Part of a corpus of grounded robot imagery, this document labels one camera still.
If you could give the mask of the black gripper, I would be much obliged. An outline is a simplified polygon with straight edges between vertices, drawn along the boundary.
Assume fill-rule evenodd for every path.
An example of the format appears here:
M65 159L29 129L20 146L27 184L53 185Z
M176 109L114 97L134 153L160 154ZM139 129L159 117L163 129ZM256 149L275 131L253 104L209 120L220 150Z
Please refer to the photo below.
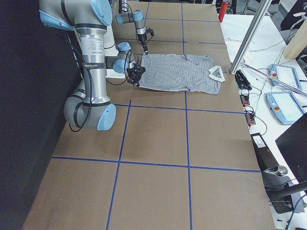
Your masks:
M139 81L141 80L142 74L144 73L144 71L132 71L129 70L128 71L128 79L127 82L132 84L135 87L139 87Z
M139 44L142 45L144 53L148 55L147 34L137 34L137 39Z

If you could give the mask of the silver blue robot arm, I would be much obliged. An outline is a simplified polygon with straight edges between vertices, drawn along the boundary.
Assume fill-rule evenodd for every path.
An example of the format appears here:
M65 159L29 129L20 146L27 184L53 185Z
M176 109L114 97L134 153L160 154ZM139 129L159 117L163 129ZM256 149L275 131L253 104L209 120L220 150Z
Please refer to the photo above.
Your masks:
M106 92L107 70L125 74L138 85L145 68L138 64L128 42L115 47L112 9L107 0L41 0L40 19L45 26L75 32L81 51L83 79L67 98L64 117L73 132L82 128L109 130L116 107Z
M154 31L145 25L145 17L141 10L132 11L127 0L119 0L118 14L116 15L118 24L134 23L136 38L138 43L143 47L144 53L148 54L147 35L154 36Z

